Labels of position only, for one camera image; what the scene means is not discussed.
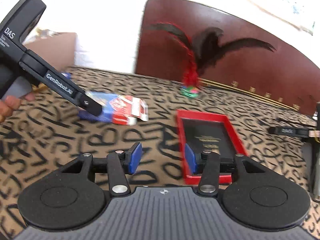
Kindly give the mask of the person's left hand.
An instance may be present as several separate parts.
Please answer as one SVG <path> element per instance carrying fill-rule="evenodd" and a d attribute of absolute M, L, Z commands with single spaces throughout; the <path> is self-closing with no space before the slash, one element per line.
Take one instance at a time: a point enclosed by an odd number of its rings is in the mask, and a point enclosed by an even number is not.
<path fill-rule="evenodd" d="M 30 92 L 25 95 L 23 98 L 16 98 L 12 95 L 7 96 L 4 101 L 1 100 L 0 103 L 0 123 L 3 123 L 6 118 L 11 117 L 13 112 L 18 110 L 22 101 L 33 101 L 35 100 L 35 94 Z"/>

